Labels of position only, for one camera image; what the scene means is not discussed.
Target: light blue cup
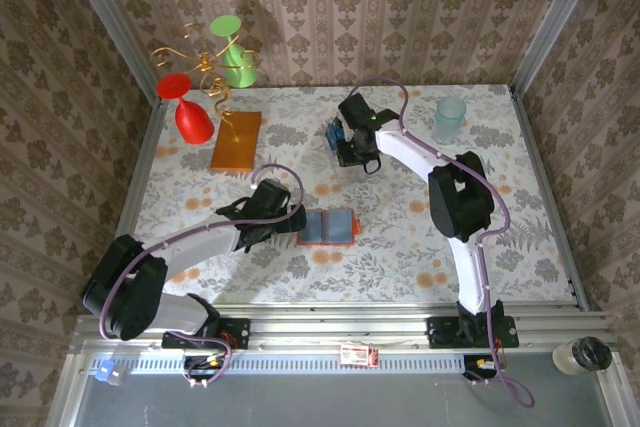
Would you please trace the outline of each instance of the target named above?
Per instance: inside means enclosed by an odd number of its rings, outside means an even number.
[[[467,113],[467,104],[459,97],[444,97],[438,101],[434,138],[440,143],[455,140]]]

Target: table surface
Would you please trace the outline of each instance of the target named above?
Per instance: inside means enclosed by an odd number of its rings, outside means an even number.
[[[230,104],[261,111],[255,165],[279,162],[295,170],[305,186],[307,208],[352,208],[362,233],[352,246],[298,246],[295,234],[279,235],[251,252],[201,262],[171,279],[170,293],[197,293],[216,302],[394,301],[451,303],[458,280],[446,239],[429,215],[427,185],[395,159],[382,156],[382,169],[341,168],[324,129],[348,93],[343,87],[234,90]],[[363,87],[375,109],[399,111],[396,87]],[[575,303],[563,258],[549,225],[514,105],[503,85],[410,88],[407,125],[425,141],[438,99],[463,98],[467,115],[448,154],[473,150],[512,215],[511,229],[489,241],[491,281],[506,301]],[[199,91],[186,99],[200,103],[219,127],[213,101]],[[155,159],[137,219],[141,240],[163,236],[206,219],[217,208],[251,194],[249,174],[213,173],[209,164],[216,137],[186,144],[167,107]],[[274,171],[298,198],[295,181]],[[492,215],[500,225],[502,215]]]

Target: blue object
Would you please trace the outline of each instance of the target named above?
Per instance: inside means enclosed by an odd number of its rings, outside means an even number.
[[[467,113],[467,104],[459,97],[445,97],[438,101],[436,131],[445,136],[454,135]]]
[[[338,141],[344,140],[344,128],[342,122],[337,117],[327,126],[325,137],[329,141],[329,147],[334,154],[338,151]]]
[[[322,214],[321,210],[307,210],[307,225],[300,231],[300,242],[317,244],[323,241]]]
[[[103,360],[96,370],[96,380],[106,382],[109,385],[121,385],[128,369],[123,364],[117,364],[113,360]]]
[[[325,242],[328,244],[348,244],[353,241],[352,210],[327,210],[326,219]]]
[[[300,244],[353,243],[353,210],[307,210],[307,225],[300,231]]]
[[[98,366],[96,371],[96,380],[100,382],[108,382],[112,372],[116,368],[116,363],[113,360],[103,360]]]

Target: jar lid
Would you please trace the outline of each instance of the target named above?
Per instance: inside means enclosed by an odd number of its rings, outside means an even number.
[[[605,370],[612,361],[611,349],[596,337],[583,337],[573,344],[571,353],[580,367],[589,370]]]

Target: wall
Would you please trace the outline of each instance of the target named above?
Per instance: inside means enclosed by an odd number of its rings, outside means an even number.
[[[593,301],[640,397],[640,0],[580,0],[525,96]]]
[[[88,0],[0,0],[0,425],[44,425],[150,108]]]
[[[183,40],[180,26],[239,15],[246,27],[242,44],[264,59],[262,85],[351,84],[380,73],[416,84],[508,83],[551,2],[116,1],[147,55],[167,44],[193,53],[193,39]],[[182,62],[170,67],[188,68]]]

